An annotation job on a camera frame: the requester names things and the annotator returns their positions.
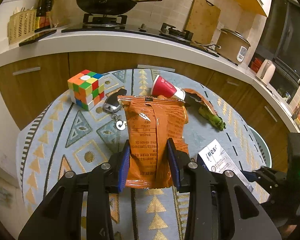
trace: white receipt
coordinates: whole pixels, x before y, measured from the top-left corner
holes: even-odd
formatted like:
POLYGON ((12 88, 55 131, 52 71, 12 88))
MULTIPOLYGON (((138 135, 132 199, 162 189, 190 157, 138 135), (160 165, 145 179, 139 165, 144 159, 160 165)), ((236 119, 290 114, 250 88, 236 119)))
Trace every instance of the white receipt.
POLYGON ((250 182, 234 164, 232 159, 216 139, 198 153, 198 158, 202 159, 209 171, 217 173, 223 173, 226 170, 233 171, 248 190, 250 192, 253 191, 253 187, 250 182))

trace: orange snack bag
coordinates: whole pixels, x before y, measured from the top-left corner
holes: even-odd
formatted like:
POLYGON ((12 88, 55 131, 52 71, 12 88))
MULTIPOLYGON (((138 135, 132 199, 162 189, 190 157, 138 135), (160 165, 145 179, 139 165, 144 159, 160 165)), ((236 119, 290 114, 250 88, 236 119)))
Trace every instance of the orange snack bag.
POLYGON ((182 138, 187 122, 184 102, 177 99, 118 96, 127 118, 131 148, 126 186, 163 188, 172 186, 166 153, 167 139, 188 153, 182 138))

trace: cabinet drawer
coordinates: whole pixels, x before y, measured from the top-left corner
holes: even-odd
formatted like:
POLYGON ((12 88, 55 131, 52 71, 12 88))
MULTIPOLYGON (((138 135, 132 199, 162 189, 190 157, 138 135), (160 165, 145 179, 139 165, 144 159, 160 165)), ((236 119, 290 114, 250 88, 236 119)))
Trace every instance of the cabinet drawer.
POLYGON ((247 93, 249 84, 215 71, 208 82, 207 88, 215 92, 229 105, 235 107, 239 100, 247 93))
POLYGON ((29 58, 0 67, 0 92, 20 129, 68 89, 67 53, 29 58))

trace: pot lid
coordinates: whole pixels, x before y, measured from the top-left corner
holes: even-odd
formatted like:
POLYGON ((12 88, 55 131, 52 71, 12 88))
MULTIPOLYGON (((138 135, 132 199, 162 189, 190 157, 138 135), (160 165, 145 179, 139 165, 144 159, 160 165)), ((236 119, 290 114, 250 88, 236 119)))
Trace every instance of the pot lid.
POLYGON ((245 42, 251 47, 249 41, 247 41, 247 39, 244 38, 240 33, 236 32, 236 31, 229 30, 229 29, 220 29, 220 30, 221 30, 222 32, 231 33, 231 34, 237 36, 237 37, 240 38, 241 40, 245 41, 245 42))

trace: blue gripper pad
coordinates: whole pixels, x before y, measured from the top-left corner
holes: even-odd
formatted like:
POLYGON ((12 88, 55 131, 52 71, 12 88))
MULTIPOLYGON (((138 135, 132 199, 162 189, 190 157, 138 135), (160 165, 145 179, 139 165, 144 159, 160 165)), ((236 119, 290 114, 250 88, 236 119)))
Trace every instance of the blue gripper pad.
POLYGON ((170 172, 172 176, 173 185, 177 188, 177 190, 180 189, 180 175, 179 175, 179 169, 177 166, 177 162, 174 156, 175 149, 174 145, 172 146, 170 142, 167 140, 167 154, 168 154, 168 162, 170 167, 170 172))
POLYGON ((127 140, 122 150, 122 162, 118 174, 118 192, 121 193, 126 186, 128 171, 130 167, 130 144, 127 140))

